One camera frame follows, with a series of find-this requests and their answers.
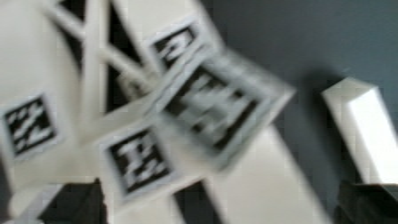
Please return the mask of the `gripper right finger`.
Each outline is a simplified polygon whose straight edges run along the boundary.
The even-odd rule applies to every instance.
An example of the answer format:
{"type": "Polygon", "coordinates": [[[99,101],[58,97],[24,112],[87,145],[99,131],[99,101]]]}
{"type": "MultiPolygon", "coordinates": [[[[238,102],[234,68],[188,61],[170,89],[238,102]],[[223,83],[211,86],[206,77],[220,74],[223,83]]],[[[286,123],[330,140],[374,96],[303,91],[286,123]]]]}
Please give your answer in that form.
{"type": "Polygon", "coordinates": [[[398,184],[341,182],[334,224],[398,224],[398,184]]]}

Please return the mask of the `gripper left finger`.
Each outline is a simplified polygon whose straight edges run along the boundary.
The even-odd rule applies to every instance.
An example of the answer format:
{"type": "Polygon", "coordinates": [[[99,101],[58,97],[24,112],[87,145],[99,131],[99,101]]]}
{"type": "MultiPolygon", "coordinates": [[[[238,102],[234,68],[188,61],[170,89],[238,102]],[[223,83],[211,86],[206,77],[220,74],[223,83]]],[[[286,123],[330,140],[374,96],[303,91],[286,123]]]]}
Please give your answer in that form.
{"type": "Polygon", "coordinates": [[[99,180],[49,188],[35,197],[10,224],[106,224],[99,180]]]}

